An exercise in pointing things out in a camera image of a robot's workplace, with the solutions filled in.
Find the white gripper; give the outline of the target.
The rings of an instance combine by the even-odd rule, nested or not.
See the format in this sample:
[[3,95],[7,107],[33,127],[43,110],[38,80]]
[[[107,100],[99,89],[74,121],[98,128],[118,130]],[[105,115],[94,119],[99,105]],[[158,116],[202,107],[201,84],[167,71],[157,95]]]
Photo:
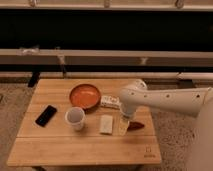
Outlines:
[[123,116],[119,118],[118,122],[118,134],[124,136],[129,127],[129,119],[134,117],[137,107],[130,104],[122,103],[120,105],[120,111]]

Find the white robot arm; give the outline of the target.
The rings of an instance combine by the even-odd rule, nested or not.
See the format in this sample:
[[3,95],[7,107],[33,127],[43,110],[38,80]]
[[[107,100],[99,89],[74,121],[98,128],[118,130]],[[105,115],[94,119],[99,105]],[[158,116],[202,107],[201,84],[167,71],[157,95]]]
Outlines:
[[128,119],[139,106],[195,117],[186,171],[213,171],[213,87],[148,90],[144,81],[136,80],[120,89],[119,100],[120,111]]

